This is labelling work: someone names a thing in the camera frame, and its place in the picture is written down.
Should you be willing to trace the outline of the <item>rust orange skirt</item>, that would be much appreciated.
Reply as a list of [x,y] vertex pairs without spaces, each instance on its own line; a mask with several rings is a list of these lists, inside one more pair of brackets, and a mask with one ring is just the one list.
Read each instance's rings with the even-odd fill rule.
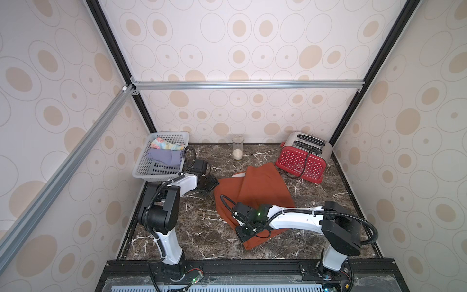
[[232,229],[235,229],[239,223],[232,218],[231,213],[221,202],[221,195],[255,209],[262,204],[272,204],[285,208],[295,206],[274,163],[266,163],[260,167],[249,166],[245,172],[238,173],[236,177],[222,178],[220,184],[214,188],[218,214]]

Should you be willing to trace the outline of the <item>lavender purple skirt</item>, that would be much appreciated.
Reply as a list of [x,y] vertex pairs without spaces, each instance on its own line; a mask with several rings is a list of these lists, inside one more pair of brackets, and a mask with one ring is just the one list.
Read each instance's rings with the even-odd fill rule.
[[172,150],[149,149],[146,154],[148,159],[159,161],[170,167],[180,166],[183,158],[183,152]]

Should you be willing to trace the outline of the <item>floral pastel skirt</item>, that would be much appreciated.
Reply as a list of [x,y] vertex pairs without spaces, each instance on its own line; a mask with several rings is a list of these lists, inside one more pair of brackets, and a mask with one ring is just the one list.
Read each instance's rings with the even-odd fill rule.
[[172,151],[180,151],[184,150],[184,145],[173,144],[171,142],[166,141],[161,137],[157,137],[150,143],[150,148],[157,149],[157,150],[172,150]]

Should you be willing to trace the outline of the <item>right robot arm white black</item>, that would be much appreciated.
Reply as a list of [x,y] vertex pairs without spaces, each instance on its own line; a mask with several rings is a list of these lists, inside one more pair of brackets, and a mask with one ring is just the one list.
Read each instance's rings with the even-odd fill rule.
[[349,257],[361,254],[361,247],[378,240],[377,228],[366,219],[349,213],[334,201],[326,201],[316,208],[284,208],[265,204],[254,209],[236,203],[226,196],[221,202],[239,224],[235,228],[241,242],[258,237],[266,231],[270,236],[281,229],[299,229],[323,235],[327,247],[317,264],[317,275],[325,281],[333,281],[339,274],[349,275],[343,270]]

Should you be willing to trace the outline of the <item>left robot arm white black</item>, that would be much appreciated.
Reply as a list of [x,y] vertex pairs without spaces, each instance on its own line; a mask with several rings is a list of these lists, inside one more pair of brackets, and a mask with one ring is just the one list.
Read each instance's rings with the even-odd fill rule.
[[195,159],[188,171],[160,184],[151,183],[146,188],[137,221],[156,243],[161,270],[168,277],[175,279],[186,274],[185,255],[175,232],[181,196],[190,191],[211,192],[218,185],[210,164]]

